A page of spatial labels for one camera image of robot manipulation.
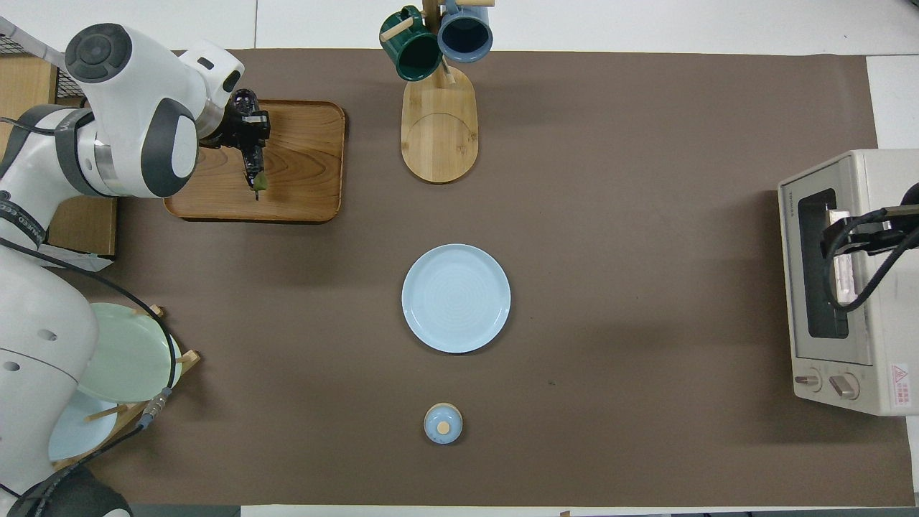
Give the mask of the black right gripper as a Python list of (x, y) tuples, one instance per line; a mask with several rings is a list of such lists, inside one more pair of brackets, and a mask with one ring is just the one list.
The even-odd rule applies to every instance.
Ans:
[(863, 223), (854, 232), (854, 250), (882, 254), (897, 248), (917, 229), (918, 216), (896, 216), (876, 223)]

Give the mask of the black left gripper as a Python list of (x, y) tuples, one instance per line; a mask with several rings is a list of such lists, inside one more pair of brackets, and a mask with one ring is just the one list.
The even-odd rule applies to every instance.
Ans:
[(218, 149), (227, 146), (242, 150), (244, 174), (247, 180), (253, 180), (265, 169), (263, 148), (270, 132), (271, 122), (266, 109), (243, 113), (236, 108), (226, 108), (216, 130), (201, 138), (201, 147)]

